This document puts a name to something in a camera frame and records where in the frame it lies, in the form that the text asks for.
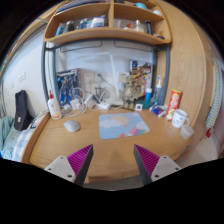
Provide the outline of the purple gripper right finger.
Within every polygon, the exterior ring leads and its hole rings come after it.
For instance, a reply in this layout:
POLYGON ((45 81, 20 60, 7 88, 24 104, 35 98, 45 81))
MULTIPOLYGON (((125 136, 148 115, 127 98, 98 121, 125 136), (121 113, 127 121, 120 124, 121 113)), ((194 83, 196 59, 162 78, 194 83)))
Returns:
POLYGON ((181 167, 167 155, 158 156, 139 145, 134 145, 134 157, 143 185, 181 170, 181 167))

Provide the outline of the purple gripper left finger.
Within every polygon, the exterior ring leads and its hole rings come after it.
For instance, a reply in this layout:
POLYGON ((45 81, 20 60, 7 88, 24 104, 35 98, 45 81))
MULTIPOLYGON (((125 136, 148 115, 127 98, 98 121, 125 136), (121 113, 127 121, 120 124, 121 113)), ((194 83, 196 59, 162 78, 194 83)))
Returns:
POLYGON ((82 186, 92 157, 93 145, 90 144, 69 156, 57 157, 45 168, 45 171, 82 186))

